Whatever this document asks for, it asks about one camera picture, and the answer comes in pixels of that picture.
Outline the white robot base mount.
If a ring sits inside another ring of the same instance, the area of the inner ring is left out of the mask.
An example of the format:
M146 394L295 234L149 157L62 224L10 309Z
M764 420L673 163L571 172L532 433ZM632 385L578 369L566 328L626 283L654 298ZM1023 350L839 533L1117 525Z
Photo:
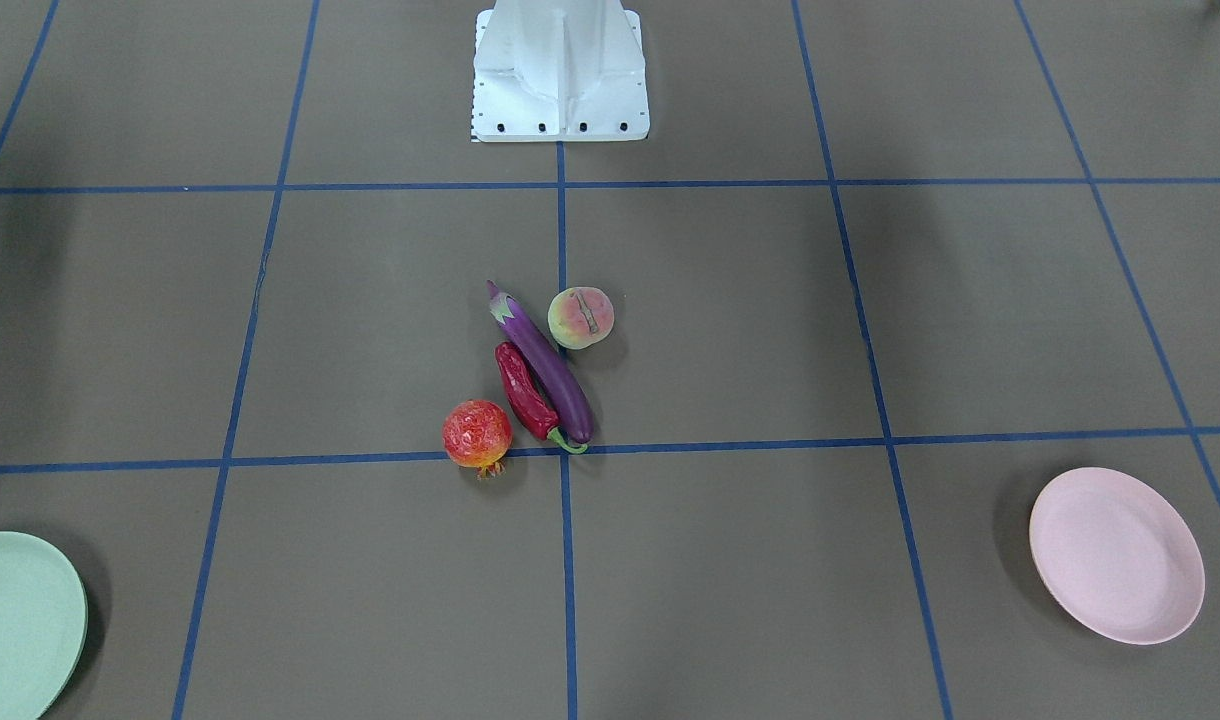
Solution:
M470 140L650 135L639 13L619 1L497 1L477 13Z

